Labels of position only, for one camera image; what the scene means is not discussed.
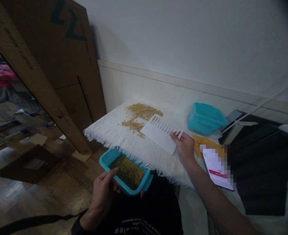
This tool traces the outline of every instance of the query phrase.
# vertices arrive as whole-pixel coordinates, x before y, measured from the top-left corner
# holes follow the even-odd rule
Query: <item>white plastic comb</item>
[[[141,129],[141,132],[146,135],[149,139],[159,145],[161,148],[166,150],[169,154],[173,155],[177,145],[171,139],[169,135],[170,132],[177,132],[178,138],[180,139],[183,133],[183,130],[169,124],[162,117],[155,114],[152,118],[146,123],[146,125]]]

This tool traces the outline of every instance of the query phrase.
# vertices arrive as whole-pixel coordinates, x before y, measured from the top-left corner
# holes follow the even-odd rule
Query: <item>cardboard box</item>
[[[60,158],[57,158],[40,145],[36,145],[23,156],[2,168],[0,176],[36,184],[60,161]]]
[[[106,114],[86,9],[71,0],[0,1],[0,53],[81,154]]]

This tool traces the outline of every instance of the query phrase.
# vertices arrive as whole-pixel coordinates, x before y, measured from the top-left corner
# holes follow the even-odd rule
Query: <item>white wall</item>
[[[76,1],[87,8],[101,60],[255,95],[288,84],[279,0]]]

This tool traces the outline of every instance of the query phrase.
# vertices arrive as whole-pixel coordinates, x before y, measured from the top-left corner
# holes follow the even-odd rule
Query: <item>floor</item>
[[[0,118],[3,120],[11,118],[14,113],[11,109],[6,112],[1,112]],[[0,177],[0,227],[30,216],[77,214],[86,209],[92,200],[93,181],[103,172],[99,157],[106,149],[98,149],[83,163],[71,156],[75,149],[68,141],[61,145],[54,143],[62,132],[57,126],[43,126],[50,121],[49,117],[22,115],[15,118],[23,124],[11,128],[8,133],[21,128],[28,129],[30,133],[0,146],[0,168],[34,147],[28,139],[35,133],[48,136],[43,147],[62,158],[62,161],[36,185]],[[74,221],[75,218],[67,222],[59,221],[15,234],[71,234]]]

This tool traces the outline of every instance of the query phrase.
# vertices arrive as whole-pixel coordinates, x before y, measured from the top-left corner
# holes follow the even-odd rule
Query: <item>strap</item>
[[[66,216],[61,216],[61,215],[41,215],[41,216],[34,216],[34,217],[28,217],[25,219],[21,219],[18,221],[15,221],[11,224],[5,225],[0,228],[0,235],[8,235],[23,229],[43,225],[43,224],[51,224],[54,222],[57,222],[58,220],[69,220],[74,217],[77,217],[80,214],[85,214],[87,211],[84,210],[81,213],[77,215],[66,215]]]

